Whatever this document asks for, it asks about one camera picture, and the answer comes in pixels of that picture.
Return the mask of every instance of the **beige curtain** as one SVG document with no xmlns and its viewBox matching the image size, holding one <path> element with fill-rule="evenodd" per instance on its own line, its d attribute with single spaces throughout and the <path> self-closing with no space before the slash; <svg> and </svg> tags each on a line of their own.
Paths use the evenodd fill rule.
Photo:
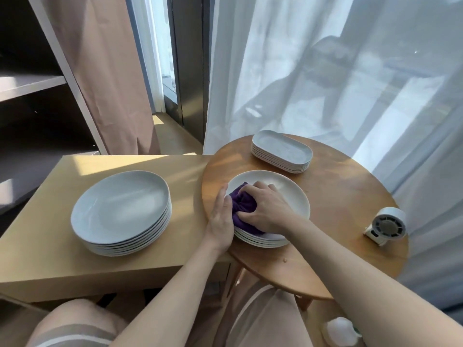
<svg viewBox="0 0 463 347">
<path fill-rule="evenodd" d="M 160 154 L 125 0 L 42 0 L 109 154 Z"/>
</svg>

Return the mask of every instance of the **hand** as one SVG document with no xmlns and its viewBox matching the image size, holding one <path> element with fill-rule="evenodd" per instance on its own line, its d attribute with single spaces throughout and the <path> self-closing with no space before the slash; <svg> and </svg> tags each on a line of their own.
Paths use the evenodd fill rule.
<svg viewBox="0 0 463 347">
<path fill-rule="evenodd" d="M 285 235 L 288 221 L 297 217 L 273 184 L 257 181 L 254 185 L 243 186 L 239 192 L 249 193 L 258 206 L 252 213 L 237 212 L 238 216 L 264 233 Z"/>
<path fill-rule="evenodd" d="M 203 241 L 211 245 L 218 255 L 225 253 L 232 244 L 234 226 L 232 221 L 232 198 L 225 196 L 228 184 L 222 186 L 215 198 Z"/>
</svg>

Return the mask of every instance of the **round wooden table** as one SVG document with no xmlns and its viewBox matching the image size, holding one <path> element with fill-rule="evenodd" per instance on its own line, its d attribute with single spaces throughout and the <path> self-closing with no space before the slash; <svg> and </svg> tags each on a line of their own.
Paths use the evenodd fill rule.
<svg viewBox="0 0 463 347">
<path fill-rule="evenodd" d="M 362 234 L 381 208 L 397 207 L 389 192 L 368 170 L 342 152 L 311 139 L 287 136 L 313 150 L 310 166 L 301 174 L 287 173 L 254 157 L 251 135 L 217 151 L 202 179 L 201 195 L 207 216 L 223 183 L 249 170 L 277 172 L 304 190 L 310 202 L 310 220 L 315 225 L 385 274 L 396 277 L 407 261 L 408 237 L 379 247 Z M 235 237 L 229 253 L 244 268 L 275 287 L 313 299 L 332 298 L 293 245 L 258 248 Z"/>
</svg>

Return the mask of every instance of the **table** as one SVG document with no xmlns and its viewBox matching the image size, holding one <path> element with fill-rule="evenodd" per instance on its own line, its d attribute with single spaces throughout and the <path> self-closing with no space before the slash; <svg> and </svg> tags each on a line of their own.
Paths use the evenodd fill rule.
<svg viewBox="0 0 463 347">
<path fill-rule="evenodd" d="M 65 156 L 0 238 L 0 294 L 39 302 L 164 286 L 199 245 L 207 218 L 201 174 L 211 157 Z M 169 185 L 172 218 L 161 237 L 124 257 L 91 253 L 72 232 L 74 203 L 91 185 L 128 170 L 147 170 Z M 222 256 L 210 281 L 224 281 Z"/>
<path fill-rule="evenodd" d="M 397 207 L 385 187 L 360 164 L 320 142 L 287 135 L 308 145 L 313 159 L 307 171 L 291 174 L 251 154 L 252 136 L 223 146 L 205 168 L 201 195 L 207 214 L 220 186 L 255 169 L 280 173 L 309 198 L 310 220 L 331 238 L 391 277 L 407 261 L 408 237 L 379 247 L 362 234 L 383 207 Z M 258 248 L 234 239 L 229 253 L 247 270 L 276 287 L 312 299 L 332 299 L 330 292 L 293 245 Z"/>
</svg>

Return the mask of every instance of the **person's right arm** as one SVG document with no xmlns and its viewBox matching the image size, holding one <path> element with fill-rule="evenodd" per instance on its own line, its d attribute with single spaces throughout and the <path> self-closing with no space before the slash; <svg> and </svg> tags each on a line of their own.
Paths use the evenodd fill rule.
<svg viewBox="0 0 463 347">
<path fill-rule="evenodd" d="M 302 254 L 368 346 L 463 346 L 463 327 L 290 209 L 275 186 L 242 191 L 258 207 L 238 216 L 264 232 L 284 235 Z"/>
</svg>

